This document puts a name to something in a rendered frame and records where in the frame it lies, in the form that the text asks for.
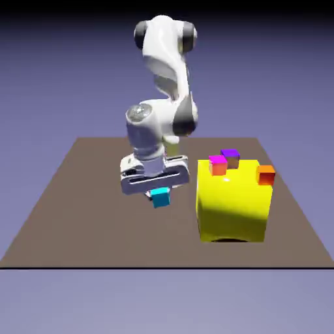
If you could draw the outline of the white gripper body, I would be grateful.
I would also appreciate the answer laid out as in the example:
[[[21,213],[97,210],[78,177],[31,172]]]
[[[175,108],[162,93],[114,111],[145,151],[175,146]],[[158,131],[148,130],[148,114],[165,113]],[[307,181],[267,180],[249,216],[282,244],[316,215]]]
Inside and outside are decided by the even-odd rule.
[[[121,189],[126,195],[146,193],[161,187],[172,188],[189,182],[188,158],[162,157],[150,162],[128,155],[121,160]]]

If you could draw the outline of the small cyan cube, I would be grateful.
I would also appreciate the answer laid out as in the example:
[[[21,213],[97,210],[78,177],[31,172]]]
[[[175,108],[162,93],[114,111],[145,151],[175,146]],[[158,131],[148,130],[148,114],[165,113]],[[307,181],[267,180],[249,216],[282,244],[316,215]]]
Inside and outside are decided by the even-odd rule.
[[[153,207],[164,207],[170,205],[170,188],[161,187],[150,191]]]

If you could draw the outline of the small magenta cube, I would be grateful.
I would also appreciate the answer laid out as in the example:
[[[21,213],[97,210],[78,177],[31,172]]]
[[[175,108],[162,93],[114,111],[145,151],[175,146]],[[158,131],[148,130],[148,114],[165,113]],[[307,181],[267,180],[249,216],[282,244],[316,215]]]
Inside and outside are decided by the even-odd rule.
[[[225,175],[228,168],[228,161],[224,155],[209,156],[209,171],[212,176]]]

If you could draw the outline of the small purple cube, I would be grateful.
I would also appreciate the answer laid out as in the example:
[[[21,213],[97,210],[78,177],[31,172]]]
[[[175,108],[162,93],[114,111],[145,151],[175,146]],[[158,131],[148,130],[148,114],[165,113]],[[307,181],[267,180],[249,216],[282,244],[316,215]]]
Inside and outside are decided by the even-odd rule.
[[[221,149],[221,155],[227,160],[228,166],[227,169],[238,169],[240,153],[236,149]]]

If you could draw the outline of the small orange cube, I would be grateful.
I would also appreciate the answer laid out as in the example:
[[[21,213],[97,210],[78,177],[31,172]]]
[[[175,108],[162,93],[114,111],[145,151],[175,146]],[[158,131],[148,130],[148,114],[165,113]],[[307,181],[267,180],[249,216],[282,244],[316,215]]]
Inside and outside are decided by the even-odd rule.
[[[276,171],[272,165],[259,165],[256,170],[256,180],[259,185],[273,186]]]

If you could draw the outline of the large yellow box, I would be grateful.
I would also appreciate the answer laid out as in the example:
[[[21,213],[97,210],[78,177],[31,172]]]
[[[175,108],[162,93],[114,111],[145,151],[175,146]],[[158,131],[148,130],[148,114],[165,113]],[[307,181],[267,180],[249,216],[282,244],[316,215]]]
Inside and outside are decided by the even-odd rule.
[[[196,216],[200,239],[261,243],[265,239],[273,187],[257,181],[257,160],[211,175],[209,160],[198,161]]]

